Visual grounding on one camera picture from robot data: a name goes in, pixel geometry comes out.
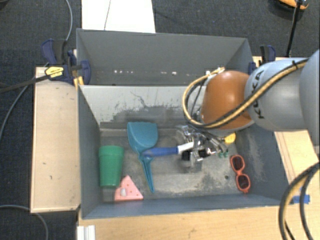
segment black cord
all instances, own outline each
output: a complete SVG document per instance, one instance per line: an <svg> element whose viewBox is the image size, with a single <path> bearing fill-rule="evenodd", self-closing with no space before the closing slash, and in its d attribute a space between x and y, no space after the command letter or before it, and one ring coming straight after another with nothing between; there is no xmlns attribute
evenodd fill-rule
<svg viewBox="0 0 320 240"><path fill-rule="evenodd" d="M280 202L280 207L279 207L279 213L278 213L278 221L279 221L279 228L280 228L280 233L282 236L282 239L287 240L287 235L285 232L285 227L284 227L284 211L285 211L285 206L286 202L288 199L288 196L292 189L300 183L306 176L309 176L309 174L314 174L317 170L319 170L319 163L315 163L314 165L310 166L306 170L304 170L301 174L299 174L288 186L288 188L285 190L281 202Z"/></svg>
<svg viewBox="0 0 320 240"><path fill-rule="evenodd" d="M43 75L41 77L38 77L38 78L32 78L28 81L24 81L24 82L21 82L21 83L17 83L15 85L10 85L10 86L7 86L7 87L4 87L4 88L1 88L0 89L0 94L3 94L3 93L6 93L6 92L9 92L9 91L13 91L13 90L16 90L20 87L25 87L25 86L29 86L29 85L33 85L35 83L38 83L38 82L41 82L43 80L46 80L48 79L49 77L47 75Z"/></svg>
<svg viewBox="0 0 320 240"><path fill-rule="evenodd" d="M293 234L291 233L291 231L290 231L290 229L289 229L288 224L287 224L286 221L284 221L284 225L285 225L285 230L288 232L291 240L296 240L295 237L293 236Z"/></svg>
<svg viewBox="0 0 320 240"><path fill-rule="evenodd" d="M311 181L311 179L313 178L313 176L315 175L315 173L317 172L317 170L319 169L319 163L312 169L312 171L308 174L308 177L306 178L302 188L301 188L301 193L300 193L300 200L299 200L299 204L300 204L300 217L301 217L301 222L302 222L302 226L305 232L306 237L309 240L313 240L313 237L310 233L308 224L307 224L307 220L306 220L306 214L305 214L305 196L306 196L306 191L308 188L308 185Z"/></svg>
<svg viewBox="0 0 320 240"><path fill-rule="evenodd" d="M9 86L10 86L9 84L0 82L0 88L5 88L5 87L9 87Z"/></svg>

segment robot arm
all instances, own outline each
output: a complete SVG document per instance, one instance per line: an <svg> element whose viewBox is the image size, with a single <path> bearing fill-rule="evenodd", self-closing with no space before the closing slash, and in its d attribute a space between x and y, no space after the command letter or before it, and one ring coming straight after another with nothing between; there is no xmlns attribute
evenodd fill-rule
<svg viewBox="0 0 320 240"><path fill-rule="evenodd" d="M206 80L200 113L190 115L189 96ZM270 131L307 129L319 155L319 50L309 59L263 64L250 76L214 71L191 83L182 105L189 124L220 137L253 123Z"/></svg>

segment blue handle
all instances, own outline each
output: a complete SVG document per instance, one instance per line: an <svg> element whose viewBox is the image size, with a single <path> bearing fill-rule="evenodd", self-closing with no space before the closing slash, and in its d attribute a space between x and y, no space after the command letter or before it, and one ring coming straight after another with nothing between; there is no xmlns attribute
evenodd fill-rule
<svg viewBox="0 0 320 240"><path fill-rule="evenodd" d="M178 147L154 147L142 152L144 157L161 157L178 154Z"/></svg>
<svg viewBox="0 0 320 240"><path fill-rule="evenodd" d="M49 62L49 64L57 64L53 39L50 38L41 44L41 52L42 56Z"/></svg>

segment bin floor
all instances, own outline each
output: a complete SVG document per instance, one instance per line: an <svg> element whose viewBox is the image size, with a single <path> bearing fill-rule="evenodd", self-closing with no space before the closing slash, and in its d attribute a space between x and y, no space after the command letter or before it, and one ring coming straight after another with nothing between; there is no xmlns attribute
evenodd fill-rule
<svg viewBox="0 0 320 240"><path fill-rule="evenodd" d="M177 128L158 129L156 147L173 147L182 144L176 137ZM151 193L145 178L143 167L130 147L125 125L112 128L100 128L100 144L117 145L124 148L122 176L129 175L138 187L144 199L195 197L238 194L229 157L236 154L236 146L229 146L228 157L209 156L202 162L200 172L186 172L181 166L179 155L156 157L151 162L155 193ZM112 202L114 190L103 189L103 201Z"/></svg>

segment white cable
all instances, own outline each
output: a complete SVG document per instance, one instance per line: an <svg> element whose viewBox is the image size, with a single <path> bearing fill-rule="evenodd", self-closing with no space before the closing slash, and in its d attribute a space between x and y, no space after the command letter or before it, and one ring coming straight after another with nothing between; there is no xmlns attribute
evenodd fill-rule
<svg viewBox="0 0 320 240"><path fill-rule="evenodd" d="M103 28L103 30L106 30L107 19L108 19L109 11L110 11L110 5L111 5L111 0L109 0L109 6L108 6L108 11L107 11L107 13L106 13L106 17L105 17L105 22L104 22L104 28Z"/></svg>
<svg viewBox="0 0 320 240"><path fill-rule="evenodd" d="M30 212L30 209L28 207L24 207L21 205L14 205L14 204L0 205L0 209L5 209L5 208L15 208L15 209L20 209L20 210ZM46 221L39 213L33 213L33 214L36 215L40 219L40 221L42 222L44 229L45 229L45 240L48 240L49 239L49 230L48 230L48 225L47 225Z"/></svg>
<svg viewBox="0 0 320 240"><path fill-rule="evenodd" d="M70 34L71 34L71 31L72 31L72 25L74 23L74 17L73 17L73 14L72 14L72 9L71 9L69 1L68 0L65 0L65 1L66 1L66 4L68 5L69 12L70 12L70 28L69 28L68 35L66 36L66 39L65 39L65 41L68 41L69 37L70 37Z"/></svg>

